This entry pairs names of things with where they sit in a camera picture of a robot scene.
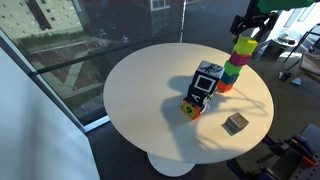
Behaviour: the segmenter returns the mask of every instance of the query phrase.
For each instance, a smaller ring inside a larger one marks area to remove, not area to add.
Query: table pedestal base
[[[195,164],[182,163],[177,161],[167,160],[148,153],[148,158],[152,166],[161,174],[177,177],[188,173]]]

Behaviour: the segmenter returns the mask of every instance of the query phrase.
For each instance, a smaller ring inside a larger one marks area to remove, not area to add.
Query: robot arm
[[[237,15],[230,28],[233,35],[238,36],[249,28],[259,28],[256,36],[259,42],[262,35],[271,31],[277,22],[279,15],[274,10],[290,10],[292,8],[302,8],[312,5],[320,0],[251,0],[244,17]]]

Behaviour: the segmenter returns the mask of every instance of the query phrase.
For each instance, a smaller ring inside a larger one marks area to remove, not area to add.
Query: white round table
[[[148,153],[151,164],[167,176],[180,176],[195,164],[237,157],[256,146],[273,119],[272,97],[265,83],[244,66],[233,89],[216,93],[199,118],[189,119],[181,102],[202,60],[224,65],[229,54],[214,48],[168,43],[138,50],[109,74],[103,91],[115,128]],[[240,112],[249,124],[235,135],[222,126]]]

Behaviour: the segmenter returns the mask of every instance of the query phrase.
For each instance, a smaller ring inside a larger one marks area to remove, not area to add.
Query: yellow block
[[[251,37],[239,36],[237,44],[234,46],[234,50],[237,54],[251,55],[257,45],[258,42]]]

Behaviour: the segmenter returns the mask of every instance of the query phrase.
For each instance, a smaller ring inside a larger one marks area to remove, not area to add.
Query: pink block
[[[250,61],[250,59],[251,55],[241,55],[237,54],[236,51],[233,51],[229,60],[235,66],[244,66]]]

